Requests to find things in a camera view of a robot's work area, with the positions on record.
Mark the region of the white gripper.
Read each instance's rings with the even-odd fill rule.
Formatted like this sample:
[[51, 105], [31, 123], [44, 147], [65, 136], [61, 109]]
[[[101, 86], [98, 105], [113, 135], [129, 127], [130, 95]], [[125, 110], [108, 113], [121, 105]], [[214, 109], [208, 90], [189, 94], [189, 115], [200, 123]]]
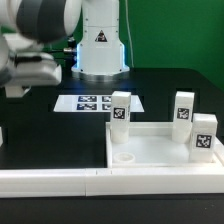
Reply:
[[62, 80], [62, 67], [43, 52], [17, 53], [14, 75], [7, 86], [55, 86]]

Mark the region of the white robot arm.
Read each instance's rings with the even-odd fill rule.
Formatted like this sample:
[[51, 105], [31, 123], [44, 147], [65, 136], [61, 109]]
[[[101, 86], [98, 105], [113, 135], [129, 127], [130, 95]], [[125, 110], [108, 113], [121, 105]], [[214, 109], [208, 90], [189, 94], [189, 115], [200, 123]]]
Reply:
[[127, 72], [119, 39], [119, 0], [0, 0], [0, 86], [57, 85], [62, 68], [42, 47], [83, 23], [74, 73]]

